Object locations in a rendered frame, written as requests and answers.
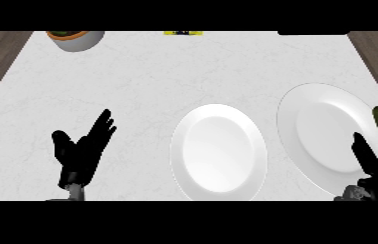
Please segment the white oval plate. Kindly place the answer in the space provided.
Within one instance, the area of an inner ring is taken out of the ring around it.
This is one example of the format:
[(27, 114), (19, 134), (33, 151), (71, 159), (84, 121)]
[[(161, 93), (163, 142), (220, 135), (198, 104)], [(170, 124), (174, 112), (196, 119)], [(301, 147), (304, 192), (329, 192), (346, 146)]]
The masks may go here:
[(294, 87), (276, 113), (279, 138), (287, 154), (306, 178), (329, 194), (366, 177), (352, 151), (360, 133), (378, 156), (378, 127), (363, 100), (322, 83)]
[(173, 133), (170, 164), (191, 200), (256, 197), (267, 173), (267, 148), (256, 123), (236, 108), (208, 104), (186, 114)]

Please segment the grey pot with orange rim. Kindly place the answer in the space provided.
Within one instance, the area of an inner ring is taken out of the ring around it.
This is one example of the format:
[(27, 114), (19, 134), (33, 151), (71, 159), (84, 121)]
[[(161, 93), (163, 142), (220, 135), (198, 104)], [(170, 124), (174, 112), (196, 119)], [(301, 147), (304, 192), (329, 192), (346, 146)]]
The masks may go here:
[(55, 31), (47, 31), (49, 38), (67, 52), (89, 50), (101, 42), (103, 35), (103, 31), (65, 31), (64, 35), (58, 35)]

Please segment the yellow and black object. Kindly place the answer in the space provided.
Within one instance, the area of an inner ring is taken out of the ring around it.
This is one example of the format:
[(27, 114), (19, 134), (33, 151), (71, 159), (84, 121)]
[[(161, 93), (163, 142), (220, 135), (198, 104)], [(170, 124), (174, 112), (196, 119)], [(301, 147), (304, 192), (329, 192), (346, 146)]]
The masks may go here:
[(164, 31), (164, 35), (201, 36), (202, 34), (202, 31)]

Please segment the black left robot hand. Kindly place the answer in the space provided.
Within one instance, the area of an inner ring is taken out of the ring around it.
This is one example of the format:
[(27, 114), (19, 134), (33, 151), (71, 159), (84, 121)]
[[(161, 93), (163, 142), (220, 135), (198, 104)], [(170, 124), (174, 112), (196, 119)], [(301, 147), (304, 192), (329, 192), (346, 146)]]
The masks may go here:
[(86, 187), (93, 179), (103, 150), (117, 127), (112, 125), (111, 110), (99, 115), (89, 133), (77, 142), (62, 130), (52, 133), (55, 158), (62, 170), (58, 186), (65, 189), (71, 184)]

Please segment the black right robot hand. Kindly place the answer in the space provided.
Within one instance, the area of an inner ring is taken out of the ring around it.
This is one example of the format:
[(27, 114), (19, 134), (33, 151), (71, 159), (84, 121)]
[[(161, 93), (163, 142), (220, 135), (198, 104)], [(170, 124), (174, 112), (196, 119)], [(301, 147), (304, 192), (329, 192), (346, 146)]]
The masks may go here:
[(378, 156), (360, 133), (353, 134), (352, 150), (368, 178), (357, 180), (357, 186), (365, 189), (369, 199), (378, 201)]

